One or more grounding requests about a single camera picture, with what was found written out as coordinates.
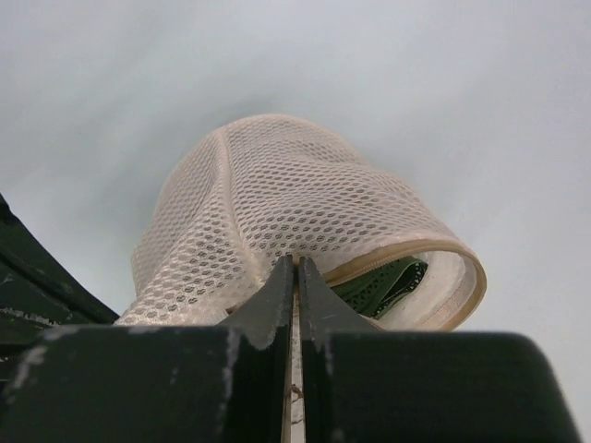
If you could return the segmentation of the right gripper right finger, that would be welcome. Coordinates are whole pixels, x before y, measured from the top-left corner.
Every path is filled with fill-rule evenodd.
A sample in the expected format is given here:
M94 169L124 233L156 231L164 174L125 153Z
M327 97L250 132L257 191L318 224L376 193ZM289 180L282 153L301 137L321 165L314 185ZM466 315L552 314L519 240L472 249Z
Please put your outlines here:
M298 265L309 442L577 442L546 356L526 336L387 332Z

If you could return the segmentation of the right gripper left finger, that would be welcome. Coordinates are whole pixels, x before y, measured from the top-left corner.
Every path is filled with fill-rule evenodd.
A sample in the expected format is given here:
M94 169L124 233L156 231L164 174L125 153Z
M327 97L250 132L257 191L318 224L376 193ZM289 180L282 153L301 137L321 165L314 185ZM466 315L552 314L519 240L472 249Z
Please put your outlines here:
M5 442L286 442L294 263L216 326L68 326L20 356Z

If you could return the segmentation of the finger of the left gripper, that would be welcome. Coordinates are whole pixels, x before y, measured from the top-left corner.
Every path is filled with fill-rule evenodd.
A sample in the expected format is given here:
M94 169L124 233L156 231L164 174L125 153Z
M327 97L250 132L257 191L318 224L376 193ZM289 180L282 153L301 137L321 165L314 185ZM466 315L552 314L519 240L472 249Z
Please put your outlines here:
M106 324L115 311L89 293L1 200L1 363L13 365L45 329Z

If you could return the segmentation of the round beige mesh laundry bag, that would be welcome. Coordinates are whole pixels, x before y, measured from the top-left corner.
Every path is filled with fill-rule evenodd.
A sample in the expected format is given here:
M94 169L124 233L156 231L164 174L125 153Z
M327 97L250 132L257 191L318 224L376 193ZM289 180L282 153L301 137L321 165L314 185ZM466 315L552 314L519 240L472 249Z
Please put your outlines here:
M384 329L451 330L484 297L476 254L402 180L309 121L262 114L222 126L169 174L132 255L123 325L213 325L283 256L340 285L400 258L426 262Z

